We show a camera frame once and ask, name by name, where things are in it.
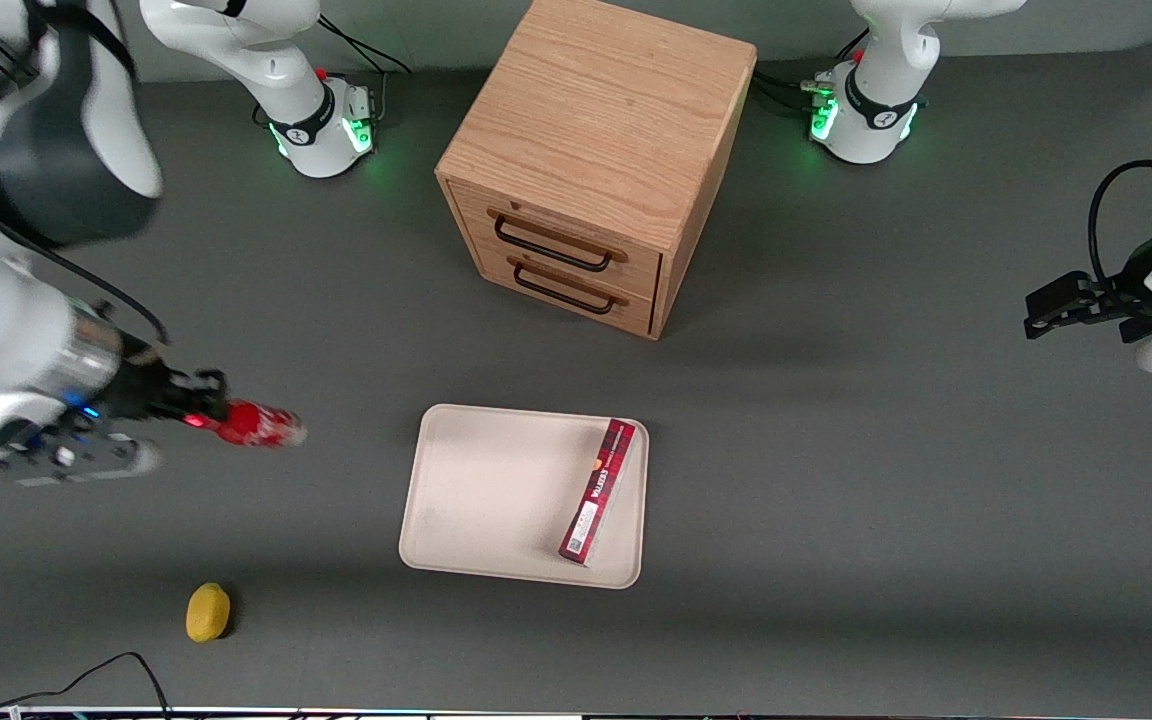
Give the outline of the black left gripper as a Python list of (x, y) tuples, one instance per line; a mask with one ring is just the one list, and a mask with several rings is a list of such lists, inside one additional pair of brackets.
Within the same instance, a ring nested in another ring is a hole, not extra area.
[(1152, 238), (1135, 247), (1123, 268), (1098, 278), (1069, 272), (1030, 291), (1025, 300), (1024, 332), (1028, 340), (1070, 325), (1120, 323), (1121, 342), (1135, 343), (1152, 336), (1152, 291), (1146, 276), (1152, 272)]

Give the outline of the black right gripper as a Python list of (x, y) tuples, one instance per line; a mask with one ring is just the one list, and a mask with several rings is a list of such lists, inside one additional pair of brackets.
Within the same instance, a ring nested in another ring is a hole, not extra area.
[(96, 393), (96, 409), (109, 419), (172, 419), (194, 429), (220, 430), (228, 423), (230, 406), (200, 407), (198, 401), (228, 396), (227, 374), (221, 370), (179, 372), (164, 363), (154, 346), (123, 338), (116, 372)]

